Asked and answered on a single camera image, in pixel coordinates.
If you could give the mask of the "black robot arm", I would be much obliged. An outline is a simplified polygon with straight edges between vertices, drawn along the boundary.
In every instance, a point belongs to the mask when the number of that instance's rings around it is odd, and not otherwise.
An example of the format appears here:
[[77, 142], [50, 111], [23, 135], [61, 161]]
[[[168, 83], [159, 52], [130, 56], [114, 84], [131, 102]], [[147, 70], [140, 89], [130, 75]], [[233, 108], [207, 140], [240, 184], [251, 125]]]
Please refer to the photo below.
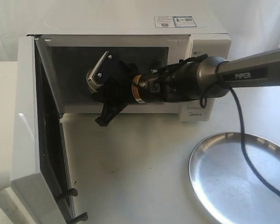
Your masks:
[[203, 54], [147, 74], [105, 52], [86, 81], [103, 104], [96, 122], [107, 126], [131, 104], [198, 100], [205, 107], [234, 88], [280, 86], [280, 48], [234, 61]]

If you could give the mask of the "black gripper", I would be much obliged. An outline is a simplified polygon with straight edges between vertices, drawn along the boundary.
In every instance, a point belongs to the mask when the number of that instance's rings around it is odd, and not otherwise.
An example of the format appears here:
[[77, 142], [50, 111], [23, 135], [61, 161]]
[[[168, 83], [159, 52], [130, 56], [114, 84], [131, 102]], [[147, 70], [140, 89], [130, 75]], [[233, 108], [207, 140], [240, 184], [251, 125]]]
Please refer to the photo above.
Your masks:
[[102, 127], [108, 124], [125, 109], [134, 103], [132, 97], [132, 80], [138, 75], [136, 64], [119, 62], [119, 73], [114, 74], [97, 90], [94, 100], [103, 104], [103, 109], [96, 123]]

